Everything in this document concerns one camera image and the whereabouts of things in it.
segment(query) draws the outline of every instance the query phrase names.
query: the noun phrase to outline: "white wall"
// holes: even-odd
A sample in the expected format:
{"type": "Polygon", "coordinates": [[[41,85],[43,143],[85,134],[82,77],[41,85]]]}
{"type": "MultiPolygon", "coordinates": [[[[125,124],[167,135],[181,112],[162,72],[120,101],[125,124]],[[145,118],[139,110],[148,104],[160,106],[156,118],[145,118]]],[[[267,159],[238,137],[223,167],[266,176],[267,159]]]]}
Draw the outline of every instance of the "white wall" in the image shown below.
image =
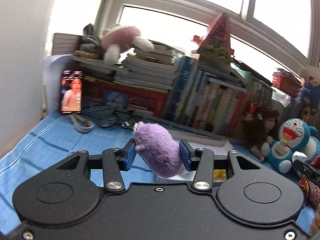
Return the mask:
{"type": "Polygon", "coordinates": [[[42,116],[42,59],[54,0],[0,0],[0,158],[42,116]]]}

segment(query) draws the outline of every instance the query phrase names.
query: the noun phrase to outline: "purple plush toy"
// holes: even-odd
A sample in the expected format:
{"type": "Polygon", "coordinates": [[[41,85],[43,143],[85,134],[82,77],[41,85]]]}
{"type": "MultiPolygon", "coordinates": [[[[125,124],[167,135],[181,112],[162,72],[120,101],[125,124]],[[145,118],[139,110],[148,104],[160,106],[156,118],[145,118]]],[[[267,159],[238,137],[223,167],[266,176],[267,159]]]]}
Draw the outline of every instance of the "purple plush toy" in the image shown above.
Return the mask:
{"type": "Polygon", "coordinates": [[[136,140],[136,152],[160,177],[170,178],[185,170],[179,146],[161,125],[139,122],[135,126],[133,137],[136,140]]]}

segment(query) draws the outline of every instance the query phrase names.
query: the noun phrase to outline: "blue cartoon cat figure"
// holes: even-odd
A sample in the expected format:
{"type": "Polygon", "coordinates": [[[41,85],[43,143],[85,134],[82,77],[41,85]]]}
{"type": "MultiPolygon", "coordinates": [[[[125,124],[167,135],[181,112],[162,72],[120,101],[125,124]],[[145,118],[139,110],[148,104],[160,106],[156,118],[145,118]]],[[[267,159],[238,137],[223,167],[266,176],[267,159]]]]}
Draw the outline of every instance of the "blue cartoon cat figure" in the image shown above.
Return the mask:
{"type": "Polygon", "coordinates": [[[261,147],[262,154],[281,173],[287,173],[293,159],[309,162],[320,155],[320,142],[317,130],[303,120],[291,118],[279,128],[280,141],[268,137],[261,147]]]}

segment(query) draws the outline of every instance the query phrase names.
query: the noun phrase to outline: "blue tablecloth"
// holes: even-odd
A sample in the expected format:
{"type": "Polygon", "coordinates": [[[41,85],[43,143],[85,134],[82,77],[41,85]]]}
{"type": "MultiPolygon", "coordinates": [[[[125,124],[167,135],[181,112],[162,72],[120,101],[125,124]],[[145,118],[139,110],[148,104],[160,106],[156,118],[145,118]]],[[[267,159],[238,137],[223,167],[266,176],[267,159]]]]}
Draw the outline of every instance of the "blue tablecloth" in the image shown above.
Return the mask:
{"type": "MultiPolygon", "coordinates": [[[[20,223],[12,206],[12,194],[22,182],[78,150],[88,150],[90,155],[101,154],[111,147],[123,147],[131,137],[131,131],[117,126],[108,129],[95,127],[92,132],[82,134],[58,112],[46,117],[0,160],[0,231],[7,234],[20,223]]],[[[234,147],[256,159],[245,147],[234,147]]],[[[268,162],[264,165],[272,168],[268,162]]],[[[154,173],[138,155],[132,169],[122,172],[122,176],[126,187],[131,182],[155,181],[154,173]]],[[[298,182],[298,176],[293,172],[286,174],[286,177],[298,182]]],[[[92,170],[91,180],[97,186],[103,186],[102,171],[92,170]]],[[[313,216],[313,209],[305,206],[297,223],[308,231],[313,216]]]]}

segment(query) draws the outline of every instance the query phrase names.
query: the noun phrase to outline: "phone screen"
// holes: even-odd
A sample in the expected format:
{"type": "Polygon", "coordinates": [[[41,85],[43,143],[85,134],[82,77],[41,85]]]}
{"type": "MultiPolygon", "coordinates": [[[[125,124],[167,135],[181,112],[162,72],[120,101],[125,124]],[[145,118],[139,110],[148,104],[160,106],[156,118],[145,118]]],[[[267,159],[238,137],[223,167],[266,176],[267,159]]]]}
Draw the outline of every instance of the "phone screen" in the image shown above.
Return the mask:
{"type": "Polygon", "coordinates": [[[61,112],[63,114],[81,111],[82,72],[64,70],[61,78],[61,112]]]}

